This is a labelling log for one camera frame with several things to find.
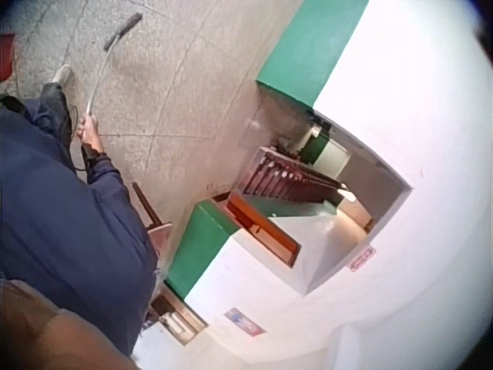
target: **blue jacket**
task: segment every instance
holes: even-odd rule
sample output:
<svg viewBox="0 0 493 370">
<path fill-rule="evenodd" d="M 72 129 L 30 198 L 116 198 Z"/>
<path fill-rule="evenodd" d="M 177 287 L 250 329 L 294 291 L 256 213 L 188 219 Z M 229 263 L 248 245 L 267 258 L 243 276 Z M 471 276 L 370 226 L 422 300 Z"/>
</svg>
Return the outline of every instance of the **blue jacket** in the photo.
<svg viewBox="0 0 493 370">
<path fill-rule="evenodd" d="M 104 156 L 75 175 L 52 112 L 0 108 L 0 267 L 94 324 L 130 356 L 155 284 L 156 255 L 119 171 Z"/>
</svg>

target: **tiled floor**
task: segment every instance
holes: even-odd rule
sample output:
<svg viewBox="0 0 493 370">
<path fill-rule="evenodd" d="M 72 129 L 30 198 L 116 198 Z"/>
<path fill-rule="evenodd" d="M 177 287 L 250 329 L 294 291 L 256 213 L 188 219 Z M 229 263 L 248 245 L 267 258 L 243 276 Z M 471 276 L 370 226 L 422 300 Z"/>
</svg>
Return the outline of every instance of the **tiled floor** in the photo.
<svg viewBox="0 0 493 370">
<path fill-rule="evenodd" d="M 17 0 L 1 29 L 17 35 L 15 72 L 0 91 L 37 96 L 68 62 L 69 103 L 83 112 L 105 40 L 142 12 L 115 48 L 93 110 L 125 182 L 139 183 L 175 223 L 171 254 L 196 201 L 230 188 L 258 146 L 308 130 L 254 82 L 301 2 Z M 80 163 L 78 143 L 72 155 Z"/>
</svg>

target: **hand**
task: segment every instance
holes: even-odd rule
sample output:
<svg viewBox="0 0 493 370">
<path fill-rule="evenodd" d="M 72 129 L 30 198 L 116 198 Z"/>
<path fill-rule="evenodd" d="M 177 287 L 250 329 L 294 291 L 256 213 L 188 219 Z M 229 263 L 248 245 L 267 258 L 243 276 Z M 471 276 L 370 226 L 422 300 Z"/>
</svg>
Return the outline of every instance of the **hand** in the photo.
<svg viewBox="0 0 493 370">
<path fill-rule="evenodd" d="M 98 153 L 104 152 L 98 134 L 98 120 L 93 114 L 91 116 L 85 114 L 80 119 L 75 133 L 83 144 L 90 145 Z"/>
</svg>

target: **sticker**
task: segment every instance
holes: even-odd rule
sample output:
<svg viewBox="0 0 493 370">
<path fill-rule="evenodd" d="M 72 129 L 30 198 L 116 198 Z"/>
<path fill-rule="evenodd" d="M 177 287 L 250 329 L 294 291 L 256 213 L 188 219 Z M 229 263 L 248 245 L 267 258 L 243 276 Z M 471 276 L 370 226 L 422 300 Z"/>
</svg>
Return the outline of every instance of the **sticker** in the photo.
<svg viewBox="0 0 493 370">
<path fill-rule="evenodd" d="M 351 271 L 358 271 L 361 266 L 367 263 L 367 261 L 372 258 L 377 251 L 371 245 L 366 247 L 361 253 L 358 254 L 356 259 L 352 260 L 348 267 Z"/>
<path fill-rule="evenodd" d="M 265 330 L 242 314 L 237 308 L 231 308 L 224 316 L 252 337 L 265 333 Z"/>
</svg>

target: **white shoe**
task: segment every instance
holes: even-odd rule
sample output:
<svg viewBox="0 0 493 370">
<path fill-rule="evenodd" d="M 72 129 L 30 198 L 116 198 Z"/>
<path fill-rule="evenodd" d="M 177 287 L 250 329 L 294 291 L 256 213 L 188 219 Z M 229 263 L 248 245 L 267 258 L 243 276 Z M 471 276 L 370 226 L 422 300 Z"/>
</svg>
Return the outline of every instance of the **white shoe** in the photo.
<svg viewBox="0 0 493 370">
<path fill-rule="evenodd" d="M 58 83 L 62 88 L 67 85 L 67 82 L 72 75 L 72 68 L 68 64 L 64 64 L 58 71 L 56 71 L 55 77 L 52 82 Z"/>
</svg>

